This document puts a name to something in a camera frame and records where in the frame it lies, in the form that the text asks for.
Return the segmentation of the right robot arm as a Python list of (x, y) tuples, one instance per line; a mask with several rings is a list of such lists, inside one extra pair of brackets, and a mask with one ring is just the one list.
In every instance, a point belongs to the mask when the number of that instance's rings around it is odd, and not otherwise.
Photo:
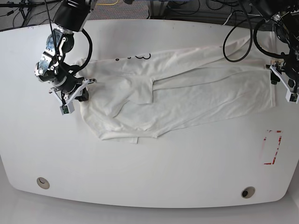
[[(84, 25), (96, 5), (95, 0), (63, 0), (59, 6), (53, 23), (57, 28), (51, 28), (45, 50), (36, 64), (35, 76), (41, 82), (52, 84), (51, 92), (60, 92), (57, 99), (63, 113), (70, 113), (69, 106), (73, 100), (85, 102), (89, 99), (88, 84), (95, 79), (76, 77), (84, 69), (92, 56), (93, 43)], [(74, 33), (82, 32), (87, 38), (89, 50), (82, 65), (68, 65), (65, 56), (74, 46)]]

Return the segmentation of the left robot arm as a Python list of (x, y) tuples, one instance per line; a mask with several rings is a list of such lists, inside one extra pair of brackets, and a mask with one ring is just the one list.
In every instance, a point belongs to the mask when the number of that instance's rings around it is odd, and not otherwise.
[[(297, 0), (251, 0), (263, 20), (259, 21), (253, 31), (255, 46), (263, 54), (283, 60), (283, 65), (278, 69), (289, 77), (287, 86), (292, 88), (291, 96), (297, 97), (299, 93), (299, 19), (292, 13), (299, 10)], [(287, 44), (289, 54), (274, 54), (264, 50), (257, 42), (258, 29), (268, 20), (274, 22), (274, 32), (278, 39)]]

